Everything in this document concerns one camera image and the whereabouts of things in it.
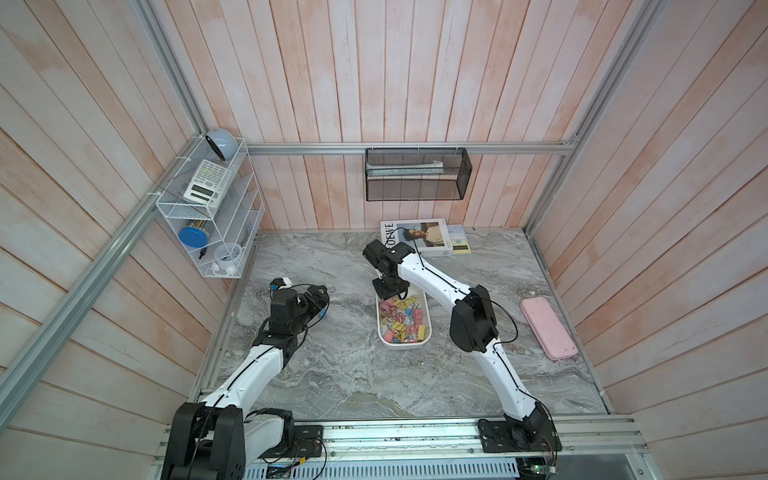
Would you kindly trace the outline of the white storage box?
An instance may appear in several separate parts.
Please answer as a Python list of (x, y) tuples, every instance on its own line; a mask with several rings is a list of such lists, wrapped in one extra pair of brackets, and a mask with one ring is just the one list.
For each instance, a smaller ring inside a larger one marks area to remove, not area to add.
[(385, 347), (417, 349), (432, 337), (426, 294), (411, 286), (406, 294), (376, 303), (377, 333)]

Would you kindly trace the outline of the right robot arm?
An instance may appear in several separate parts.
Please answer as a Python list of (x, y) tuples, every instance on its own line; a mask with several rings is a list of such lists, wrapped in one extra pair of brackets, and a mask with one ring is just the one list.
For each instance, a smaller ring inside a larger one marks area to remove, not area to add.
[(524, 386), (506, 355), (494, 311), (498, 304), (484, 286), (471, 287), (453, 279), (404, 242), (387, 247), (373, 240), (365, 246), (363, 257), (379, 272), (372, 281), (379, 299), (388, 300), (415, 286), (451, 314), (450, 339), (476, 360), (503, 409), (501, 420), (477, 421), (484, 452), (555, 456), (562, 450), (551, 413)]

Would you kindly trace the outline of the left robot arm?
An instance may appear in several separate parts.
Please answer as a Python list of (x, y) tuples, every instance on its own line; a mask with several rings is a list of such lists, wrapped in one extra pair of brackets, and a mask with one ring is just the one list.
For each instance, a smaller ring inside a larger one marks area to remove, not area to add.
[(234, 373), (176, 411), (162, 479), (242, 479), (259, 459), (291, 458), (295, 466), (321, 454), (322, 427), (296, 428), (291, 411), (253, 405), (302, 346), (299, 335), (323, 318), (330, 305), (327, 287), (306, 284), (299, 292), (273, 286), (270, 300), (270, 315)]

